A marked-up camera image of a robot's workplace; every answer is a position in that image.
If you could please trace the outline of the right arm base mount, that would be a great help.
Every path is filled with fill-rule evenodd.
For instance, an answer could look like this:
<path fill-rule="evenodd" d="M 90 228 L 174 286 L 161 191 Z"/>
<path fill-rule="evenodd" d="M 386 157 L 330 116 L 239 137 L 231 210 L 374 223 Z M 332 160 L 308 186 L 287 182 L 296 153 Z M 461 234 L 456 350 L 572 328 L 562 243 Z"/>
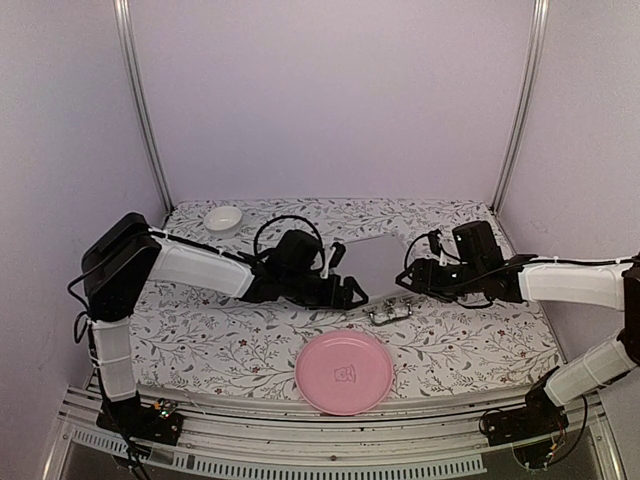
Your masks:
<path fill-rule="evenodd" d="M 487 438 L 490 446 L 563 433 L 568 426 L 563 407 L 539 401 L 527 401 L 518 408 L 489 409 L 478 422 L 479 432 Z"/>

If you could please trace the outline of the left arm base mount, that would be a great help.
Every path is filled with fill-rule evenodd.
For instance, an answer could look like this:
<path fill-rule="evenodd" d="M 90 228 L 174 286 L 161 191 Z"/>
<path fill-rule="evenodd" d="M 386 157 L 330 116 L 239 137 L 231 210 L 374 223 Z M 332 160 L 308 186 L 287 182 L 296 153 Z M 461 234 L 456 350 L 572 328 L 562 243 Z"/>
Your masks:
<path fill-rule="evenodd" d="M 177 403 L 159 399 L 145 406 L 138 397 L 124 401 L 104 400 L 96 426 L 126 439 L 142 439 L 176 446 L 182 433 L 184 416 Z"/>

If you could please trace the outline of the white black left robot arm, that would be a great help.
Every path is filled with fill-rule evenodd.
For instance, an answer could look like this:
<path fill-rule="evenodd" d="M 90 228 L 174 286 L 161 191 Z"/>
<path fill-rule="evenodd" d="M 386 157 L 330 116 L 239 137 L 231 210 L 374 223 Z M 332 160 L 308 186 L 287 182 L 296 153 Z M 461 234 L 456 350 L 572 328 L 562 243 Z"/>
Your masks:
<path fill-rule="evenodd" d="M 311 310 L 349 311 L 369 297 L 354 277 L 334 273 L 345 252 L 339 242 L 326 247 L 314 224 L 286 231 L 273 247 L 254 241 L 249 253 L 229 253 L 154 229 L 139 213 L 126 214 L 83 255 L 77 280 L 111 419 L 128 434 L 149 423 L 130 346 L 130 318 L 147 283 L 213 290 L 245 303 L 285 299 Z"/>

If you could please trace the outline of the aluminium poker chip case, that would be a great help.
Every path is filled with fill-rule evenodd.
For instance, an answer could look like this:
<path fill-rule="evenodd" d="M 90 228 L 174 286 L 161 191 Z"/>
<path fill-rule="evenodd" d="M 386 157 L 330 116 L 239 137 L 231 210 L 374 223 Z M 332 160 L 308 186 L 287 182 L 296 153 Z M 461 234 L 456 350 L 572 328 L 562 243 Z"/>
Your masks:
<path fill-rule="evenodd" d="M 395 283 L 404 265 L 406 247 L 393 234 L 357 239 L 345 244 L 346 253 L 335 272 L 353 277 L 369 300 L 353 310 L 373 326 L 382 327 L 413 315 L 411 294 Z"/>

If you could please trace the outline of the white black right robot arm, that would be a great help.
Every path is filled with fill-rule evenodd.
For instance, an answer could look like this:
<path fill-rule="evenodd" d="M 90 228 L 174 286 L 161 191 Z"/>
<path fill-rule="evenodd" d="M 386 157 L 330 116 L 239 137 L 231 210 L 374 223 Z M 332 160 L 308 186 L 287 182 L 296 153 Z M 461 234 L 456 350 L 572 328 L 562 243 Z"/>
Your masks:
<path fill-rule="evenodd" d="M 486 221 L 458 226 L 452 236 L 457 253 L 449 256 L 439 231 L 425 234 L 431 257 L 405 260 L 397 285 L 448 303 L 480 294 L 488 303 L 540 303 L 572 315 L 618 316 L 621 322 L 600 343 L 532 386 L 516 421 L 524 435 L 539 435 L 565 405 L 638 368 L 638 256 L 583 260 L 529 254 L 505 258 Z"/>

